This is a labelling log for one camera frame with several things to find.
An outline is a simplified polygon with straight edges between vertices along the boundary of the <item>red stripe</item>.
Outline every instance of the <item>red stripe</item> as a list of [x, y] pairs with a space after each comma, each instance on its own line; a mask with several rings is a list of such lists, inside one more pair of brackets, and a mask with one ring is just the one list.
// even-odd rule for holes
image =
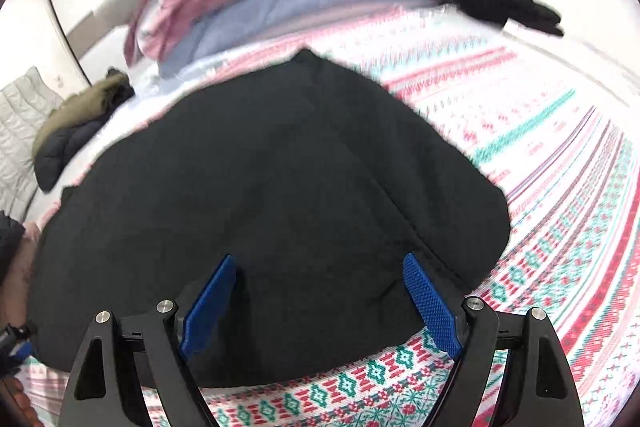
[[[565, 353], [568, 353], [573, 349], [575, 343], [578, 340], [578, 337], [582, 334], [584, 329], [587, 327], [587, 324], [595, 315], [596, 310], [602, 305], [604, 302], [605, 296], [607, 294], [607, 290], [611, 286], [611, 282], [618, 268], [620, 267], [620, 262], [622, 261], [622, 256], [624, 255], [626, 248], [629, 244], [629, 239], [631, 238], [631, 233], [633, 232], [634, 222], [636, 220], [636, 214], [638, 213], [638, 205], [640, 204], [640, 175], [638, 176], [638, 184], [636, 185], [636, 193], [634, 195], [633, 202], [631, 204], [631, 210], [629, 211], [628, 216], [626, 216], [625, 228], [622, 232], [622, 237], [618, 243], [618, 247], [616, 248], [615, 254], [613, 254], [611, 261], [609, 262], [609, 267], [607, 267], [607, 272], [604, 275], [602, 281], [600, 282], [600, 286], [598, 287], [596, 293], [593, 295], [589, 303], [585, 306], [580, 315], [580, 318], [574, 323], [574, 325], [569, 329], [567, 334], [562, 338], [562, 347]], [[599, 325], [595, 331], [602, 329], [603, 325]]]
[[540, 197], [540, 194], [545, 192], [545, 190], [551, 184], [551, 182], [555, 182], [558, 179], [558, 176], [560, 176], [561, 172], [565, 172], [571, 166], [570, 165], [571, 161], [576, 155], [582, 154], [581, 149], [585, 145], [585, 142], [587, 142], [587, 140], [590, 139], [591, 136], [593, 135], [593, 129], [596, 127], [596, 124], [597, 123], [593, 123], [586, 130], [586, 132], [581, 133], [582, 137], [580, 138], [580, 141], [575, 145], [574, 149], [569, 154], [566, 155], [566, 158], [562, 161], [562, 163], [558, 165], [556, 170], [551, 174], [549, 174], [546, 180], [544, 180], [534, 191], [532, 191], [529, 194], [529, 196], [527, 196], [527, 199], [520, 202], [518, 206], [516, 206], [513, 210], [511, 210], [511, 207], [510, 207], [509, 211], [511, 213], [511, 219], [513, 222], [515, 222], [516, 219], [520, 217], [520, 215], [523, 214], [529, 208], [529, 205], [531, 204], [532, 201], [537, 200]]
[[[602, 142], [605, 139], [605, 135], [607, 134], [607, 131], [609, 131], [609, 125], [610, 125], [610, 122], [607, 123], [607, 126], [604, 128], [604, 131], [602, 132], [602, 135], [600, 136], [600, 139], [598, 140], [598, 143], [596, 143], [596, 147], [593, 149], [593, 152], [591, 152], [591, 155], [589, 156], [587, 162], [583, 165], [583, 167], [580, 170], [580, 172], [578, 173], [578, 175], [571, 182], [571, 184], [567, 187], [567, 189], [565, 190], [564, 194], [562, 194], [562, 196], [558, 199], [558, 201], [556, 201], [554, 206], [551, 207], [551, 209], [548, 211], [548, 213], [546, 213], [546, 215], [542, 219], [540, 219], [538, 224], [536, 224], [535, 227], [533, 227], [533, 229], [531, 229], [530, 232], [527, 233], [527, 235], [525, 237], [523, 237], [518, 242], [517, 245], [515, 245], [513, 248], [511, 248], [511, 250], [509, 250], [509, 251], [507, 251], [507, 252], [502, 254], [500, 259], [498, 259], [498, 263], [496, 264], [496, 267], [494, 268], [494, 271], [499, 270], [499, 269], [504, 269], [506, 266], [508, 266], [511, 263], [511, 261], [513, 260], [513, 257], [515, 255], [519, 254], [529, 244], [529, 242], [532, 241], [532, 239], [535, 238], [540, 233], [540, 230], [542, 230], [542, 228], [545, 227], [549, 223], [549, 221], [551, 221], [552, 217], [554, 217], [554, 215], [558, 211], [558, 208], [560, 208], [560, 206], [566, 201], [566, 199], [569, 197], [569, 195], [571, 195], [571, 193], [573, 192], [574, 188], [576, 187], [578, 182], [580, 182], [582, 180], [582, 178], [584, 177], [584, 175], [587, 172], [587, 169], [589, 169], [589, 167], [591, 167], [591, 171], [587, 175], [587, 181], [592, 176], [597, 176], [598, 175], [597, 171], [601, 168], [601, 165], [603, 165], [603, 162], [605, 161], [603, 159], [604, 155], [609, 152], [609, 149], [611, 149], [611, 147], [612, 147], [611, 143], [614, 140], [613, 133], [610, 133], [609, 136], [607, 137], [606, 142], [604, 143], [603, 150], [600, 150]], [[618, 151], [616, 151], [614, 153], [612, 161], [615, 161], [617, 154], [618, 154]], [[596, 161], [596, 164], [592, 166], [591, 162], [594, 160], [596, 155], [598, 155], [598, 159]], [[581, 194], [583, 191], [584, 191], [584, 188], [581, 188], [578, 193]], [[488, 297], [489, 295], [490, 295], [490, 293], [487, 290], [486, 292], [484, 292], [482, 294], [482, 298], [484, 298], [484, 296]]]
[[521, 181], [518, 186], [516, 186], [513, 190], [507, 194], [507, 203], [511, 204], [515, 201], [525, 190], [527, 190], [537, 179], [542, 176], [547, 170], [550, 169], [551, 165], [553, 165], [556, 160], [566, 151], [569, 146], [574, 142], [574, 140], [578, 137], [581, 131], [587, 125], [589, 119], [595, 114], [596, 108], [594, 105], [587, 111], [587, 113], [582, 117], [577, 127], [572, 131], [572, 133], [560, 144], [559, 147], [553, 152], [551, 156], [549, 156], [546, 160], [542, 162], [542, 164], [534, 170], [526, 179]]
[[[458, 69], [458, 70], [452, 70], [452, 71], [448, 71], [447, 73], [440, 74], [438, 76], [432, 76], [430, 78], [425, 78], [421, 82], [417, 82], [416, 84], [411, 84], [410, 86], [405, 86], [402, 89], [398, 89], [396, 92], [393, 93], [393, 95], [396, 98], [405, 99], [405, 98], [410, 97], [411, 95], [413, 95], [414, 93], [416, 93], [418, 91], [424, 90], [426, 87], [431, 87], [431, 86], [440, 84], [441, 82], [445, 82], [446, 80], [450, 80], [450, 79], [455, 78], [457, 76], [467, 76], [470, 73], [476, 73], [478, 71], [486, 70], [486, 69], [494, 67], [494, 66], [499, 66], [500, 64], [503, 64], [503, 63], [507, 62], [508, 60], [511, 60], [512, 58], [515, 58], [515, 57], [517, 57], [517, 55], [515, 53], [501, 55], [501, 56], [492, 58], [491, 60], [486, 60], [485, 62], [479, 62], [477, 64], [473, 64], [471, 66], [467, 66], [466, 68], [462, 68], [462, 69]], [[429, 93], [427, 93], [427, 95], [425, 95], [424, 97], [420, 98], [419, 100], [412, 100], [412, 102], [413, 103], [421, 102], [427, 96], [430, 96], [432, 94], [434, 94], [434, 92], [429, 92]]]
[[575, 381], [580, 381], [584, 378], [586, 370], [591, 368], [593, 359], [603, 349], [605, 340], [611, 336], [614, 327], [620, 325], [619, 315], [628, 307], [627, 299], [630, 288], [633, 286], [636, 274], [638, 273], [639, 253], [638, 245], [635, 245], [634, 252], [629, 259], [622, 280], [618, 284], [615, 295], [612, 296], [607, 314], [598, 319], [596, 328], [591, 332], [588, 346], [581, 352], [580, 356], [574, 360], [574, 363], [572, 363], [571, 370], [574, 374]]
[[478, 60], [478, 58], [487, 57], [488, 55], [495, 55], [498, 53], [503, 53], [506, 51], [506, 48], [503, 46], [501, 48], [495, 48], [492, 50], [488, 50], [476, 55], [469, 55], [468, 57], [456, 58], [455, 60], [449, 60], [447, 62], [441, 62], [436, 66], [432, 66], [431, 68], [427, 68], [425, 70], [416, 71], [415, 73], [408, 74], [407, 76], [402, 76], [400, 78], [396, 78], [395, 80], [389, 82], [388, 84], [384, 84], [386, 89], [390, 89], [392, 86], [399, 84], [400, 82], [407, 82], [409, 80], [413, 80], [418, 76], [423, 76], [424, 74], [428, 74], [431, 71], [440, 70], [442, 68], [447, 68], [450, 66], [457, 66], [459, 64], [463, 64], [464, 62], [469, 62], [472, 60]]
[[[596, 206], [600, 202], [600, 198], [602, 196], [602, 193], [604, 192], [605, 188], [607, 187], [607, 185], [610, 182], [611, 173], [613, 171], [613, 165], [615, 165], [616, 161], [619, 160], [620, 148], [622, 147], [622, 140], [623, 140], [623, 135], [621, 135], [620, 140], [618, 141], [618, 145], [616, 146], [616, 151], [614, 152], [614, 154], [612, 156], [613, 159], [610, 162], [609, 168], [607, 169], [606, 172], [604, 172], [604, 174], [602, 174], [603, 181], [600, 184], [600, 188], [596, 189], [596, 185], [594, 185], [594, 188], [591, 191], [591, 193], [595, 193], [595, 195], [593, 197], [593, 200], [591, 201], [591, 205], [589, 206], [588, 210], [584, 213], [584, 217], [577, 224], [574, 232], [571, 234], [569, 239], [562, 246], [561, 250], [556, 251], [556, 246], [558, 245], [558, 240], [553, 239], [553, 237], [549, 234], [549, 232], [547, 232], [545, 234], [544, 237], [548, 241], [553, 241], [553, 245], [554, 245], [553, 246], [553, 248], [554, 248], [553, 260], [546, 266], [544, 271], [542, 271], [536, 277], [536, 279], [534, 281], [530, 281], [529, 282], [529, 285], [526, 287], [526, 289], [524, 290], [522, 295], [520, 295], [520, 304], [519, 305], [522, 305], [522, 303], [527, 303], [530, 306], [533, 305], [534, 300], [532, 299], [532, 296], [533, 296], [534, 291], [537, 291], [539, 289], [540, 283], [544, 282], [545, 280], [547, 280], [549, 277], [551, 277], [555, 273], [556, 267], [558, 267], [560, 263], [564, 262], [564, 259], [567, 258], [567, 254], [571, 252], [571, 248], [573, 248], [573, 245], [574, 245], [577, 237], [584, 231], [584, 229], [585, 229], [585, 227], [587, 225], [587, 222], [591, 219], [591, 216], [593, 216], [594, 209], [596, 209]], [[588, 200], [588, 198], [590, 197], [590, 194], [589, 194], [589, 191], [588, 191], [588, 189], [586, 187], [583, 187], [580, 190], [580, 193], [579, 193], [577, 198], [584, 197], [583, 196], [584, 194], [586, 194], [586, 199]], [[582, 215], [582, 214], [576, 214], [575, 218], [577, 219], [577, 217], [580, 216], [580, 215]], [[558, 219], [556, 219], [556, 227], [558, 226], [558, 223], [560, 223], [561, 216], [558, 217]], [[513, 313], [514, 309], [516, 309], [516, 304], [511, 304], [504, 311], [508, 311], [510, 313]]]

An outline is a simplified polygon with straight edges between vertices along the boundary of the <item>human hand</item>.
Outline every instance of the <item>human hand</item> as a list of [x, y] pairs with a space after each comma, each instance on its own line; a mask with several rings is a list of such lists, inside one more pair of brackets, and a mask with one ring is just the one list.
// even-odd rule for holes
[[9, 392], [13, 395], [18, 407], [22, 410], [33, 427], [44, 427], [44, 424], [39, 420], [38, 413], [31, 406], [31, 400], [24, 392], [24, 386], [22, 382], [15, 377], [4, 378], [4, 384], [7, 386]]

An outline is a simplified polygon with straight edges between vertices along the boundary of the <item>green diamond pattern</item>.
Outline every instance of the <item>green diamond pattern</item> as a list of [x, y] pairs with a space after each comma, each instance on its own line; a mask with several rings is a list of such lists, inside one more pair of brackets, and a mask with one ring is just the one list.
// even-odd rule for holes
[[251, 413], [248, 412], [247, 409], [245, 409], [243, 406], [239, 405], [238, 406], [238, 419], [244, 424], [244, 425], [251, 425]]
[[385, 372], [386, 372], [385, 366], [382, 365], [377, 360], [370, 360], [369, 363], [367, 363], [367, 365], [369, 366], [369, 370], [367, 371], [367, 376], [371, 380], [374, 380], [380, 385], [384, 384]]
[[433, 339], [431, 338], [429, 331], [427, 331], [427, 328], [424, 328], [422, 330], [422, 346], [427, 350], [439, 351], [438, 346], [436, 346], [436, 343], [433, 342]]
[[[554, 236], [555, 230], [553, 227], [551, 227], [549, 232], [551, 233], [551, 236]], [[554, 251], [553, 244], [545, 237], [543, 237], [542, 239], [540, 239], [540, 241], [538, 241], [538, 246], [540, 247], [540, 250], [542, 250], [547, 255], [553, 253]]]
[[338, 389], [353, 398], [356, 396], [356, 381], [345, 373], [340, 373], [340, 377], [338, 377]]
[[396, 350], [396, 363], [404, 365], [407, 369], [414, 367], [414, 352], [404, 346], [398, 347]]
[[260, 414], [264, 416], [270, 422], [276, 420], [276, 409], [266, 400], [260, 402]]
[[222, 425], [222, 427], [229, 427], [230, 418], [222, 409], [216, 411], [216, 420], [218, 420], [218, 423]]
[[509, 276], [511, 277], [511, 280], [516, 284], [523, 285], [527, 282], [524, 277], [524, 272], [520, 268], [512, 266], [509, 269]]
[[495, 282], [491, 285], [491, 295], [500, 302], [506, 302], [507, 300], [507, 292], [504, 291], [504, 286]]
[[535, 269], [540, 268], [540, 261], [538, 259], [538, 256], [532, 252], [531, 250], [527, 250], [524, 254], [524, 259], [525, 261], [527, 261], [527, 264]]
[[311, 401], [317, 403], [320, 407], [326, 407], [326, 397], [329, 396], [329, 393], [322, 389], [318, 384], [313, 384], [311, 386]]
[[300, 414], [300, 401], [293, 398], [290, 393], [287, 393], [284, 396], [284, 408], [292, 415], [297, 416]]
[[[549, 229], [549, 233], [556, 241], [562, 241], [562, 237], [564, 236], [564, 234], [562, 233], [562, 230], [556, 227], [551, 227], [551, 229]], [[551, 245], [551, 243], [549, 243], [548, 241], [545, 241], [545, 244], [543, 246], [545, 247], [546, 253], [553, 252], [553, 245]]]

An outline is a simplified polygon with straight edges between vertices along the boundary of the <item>black jacket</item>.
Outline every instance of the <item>black jacket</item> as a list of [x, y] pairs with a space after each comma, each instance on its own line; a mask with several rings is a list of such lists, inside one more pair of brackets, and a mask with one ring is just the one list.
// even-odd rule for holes
[[69, 371], [97, 312], [145, 313], [229, 253], [242, 275], [197, 383], [303, 377], [424, 326], [405, 254], [433, 252], [462, 302], [509, 233], [501, 190], [425, 120], [302, 51], [190, 94], [67, 191], [36, 256], [34, 349]]

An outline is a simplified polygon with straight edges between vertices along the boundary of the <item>patterned bedsheet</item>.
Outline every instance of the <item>patterned bedsheet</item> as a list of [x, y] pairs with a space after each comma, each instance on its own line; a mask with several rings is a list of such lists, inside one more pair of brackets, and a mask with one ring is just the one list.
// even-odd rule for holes
[[[385, 86], [505, 191], [511, 239], [475, 294], [500, 311], [543, 307], [586, 425], [610, 425], [640, 378], [640, 163], [596, 107], [606, 94], [594, 96], [574, 70], [447, 9], [395, 10], [253, 46], [193, 89], [286, 60], [302, 46]], [[474, 427], [489, 422], [505, 361], [505, 351], [496, 353]], [[451, 364], [422, 331], [327, 374], [202, 392], [223, 427], [416, 426]], [[30, 360], [21, 378], [55, 425], [65, 375]], [[167, 426], [157, 394], [145, 390], [145, 399], [154, 425]]]

